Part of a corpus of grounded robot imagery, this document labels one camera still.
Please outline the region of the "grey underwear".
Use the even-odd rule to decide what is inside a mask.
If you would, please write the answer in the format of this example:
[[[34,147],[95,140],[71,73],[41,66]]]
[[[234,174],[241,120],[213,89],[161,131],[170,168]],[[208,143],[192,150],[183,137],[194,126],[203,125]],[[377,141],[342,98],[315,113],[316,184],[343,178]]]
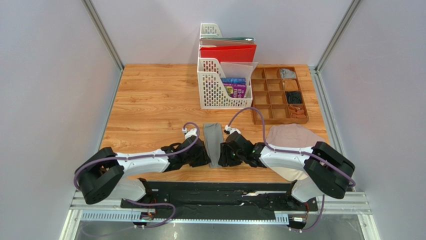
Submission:
[[[219,159],[221,156],[221,143],[224,142],[222,125],[220,123],[203,124],[204,143],[208,157],[211,162],[210,168],[221,168]]]

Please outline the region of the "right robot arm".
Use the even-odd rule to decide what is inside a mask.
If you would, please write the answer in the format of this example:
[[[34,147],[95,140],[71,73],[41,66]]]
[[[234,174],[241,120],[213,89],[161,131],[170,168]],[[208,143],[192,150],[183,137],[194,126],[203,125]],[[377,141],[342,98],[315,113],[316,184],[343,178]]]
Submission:
[[[292,182],[288,195],[305,203],[321,195],[343,199],[348,188],[355,185],[355,165],[328,143],[318,141],[314,146],[291,148],[265,142],[251,143],[241,132],[229,126],[221,144],[218,163],[222,167],[246,163],[253,168],[286,168],[304,172],[307,177]]]

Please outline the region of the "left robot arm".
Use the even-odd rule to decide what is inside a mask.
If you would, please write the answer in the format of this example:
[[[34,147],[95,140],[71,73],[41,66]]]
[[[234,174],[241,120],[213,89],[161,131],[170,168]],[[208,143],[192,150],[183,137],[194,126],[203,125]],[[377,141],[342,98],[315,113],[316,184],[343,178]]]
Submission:
[[[111,147],[98,150],[74,172],[74,186],[81,191],[85,203],[97,204],[107,198],[141,200],[147,193],[142,180],[130,176],[143,173],[176,171],[184,165],[200,167],[209,165],[204,142],[199,130],[183,129],[184,141],[163,146],[151,152],[120,153]]]

